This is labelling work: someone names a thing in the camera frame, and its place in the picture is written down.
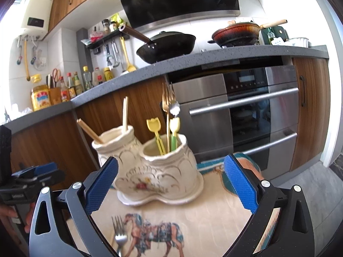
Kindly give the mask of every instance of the water heater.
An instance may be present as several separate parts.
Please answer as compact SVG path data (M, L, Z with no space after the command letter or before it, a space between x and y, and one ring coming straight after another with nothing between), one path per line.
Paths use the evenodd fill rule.
M48 33L52 4L53 0L25 0L18 35L42 39Z

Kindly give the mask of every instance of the horse print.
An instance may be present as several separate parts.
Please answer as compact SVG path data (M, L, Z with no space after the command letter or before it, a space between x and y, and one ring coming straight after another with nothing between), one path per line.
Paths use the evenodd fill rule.
M184 257L184 237L180 227L176 223L162 222L159 225L151 225L143 220L139 214L126 214L124 224L132 222L132 242L129 251L124 257L129 257L133 248L137 249L137 257L140 257L146 250L151 249L151 242L166 243L167 251L163 257L167 257L171 247L179 250L180 257Z

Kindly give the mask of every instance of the oven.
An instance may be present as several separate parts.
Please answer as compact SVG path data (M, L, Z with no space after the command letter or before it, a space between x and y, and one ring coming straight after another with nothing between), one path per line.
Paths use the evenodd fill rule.
M224 72L173 84L198 162L244 152L267 179L290 169L298 124L294 66Z

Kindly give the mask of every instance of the oven handle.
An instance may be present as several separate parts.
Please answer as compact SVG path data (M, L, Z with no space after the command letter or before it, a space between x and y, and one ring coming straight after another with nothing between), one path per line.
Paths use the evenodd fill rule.
M209 105L205 107L190 109L189 114L191 116L195 116L195 115L209 113L209 112L218 111L222 109L238 107L241 105L247 105L250 103L254 103L254 102L258 102L258 101L262 101L266 99L277 98L277 97L281 97L281 96L285 96L285 95L293 94L293 93L298 93L298 92L299 92L298 88L290 88L290 89L285 89L285 90L281 90L281 91L277 91L273 93L259 94L257 96L223 102L217 105Z
M269 149L273 146L276 146L278 144L281 144L283 142L286 142L290 139L293 139L293 138L296 138L297 137L297 133L294 132L290 135L287 135L286 137L284 138L281 138L279 140L276 140L276 141L273 141L273 142L270 142L268 144L265 144L265 145L262 145L262 146L259 146L259 147L256 147L256 148L253 148L253 149L250 149L250 150L247 150L247 151L244 151L242 153L246 154L246 155L251 155L251 154L254 154L254 153L258 153L258 152L261 152L261 151L264 151L266 149Z

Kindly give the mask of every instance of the yellow jar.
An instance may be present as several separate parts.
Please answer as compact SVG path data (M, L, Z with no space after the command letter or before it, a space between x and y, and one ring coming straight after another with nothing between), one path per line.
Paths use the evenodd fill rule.
M51 106L48 85L43 84L32 89L31 100L33 111Z
M104 74L105 74L105 79L106 81L111 80L114 78L113 73L109 69L109 67L104 68Z

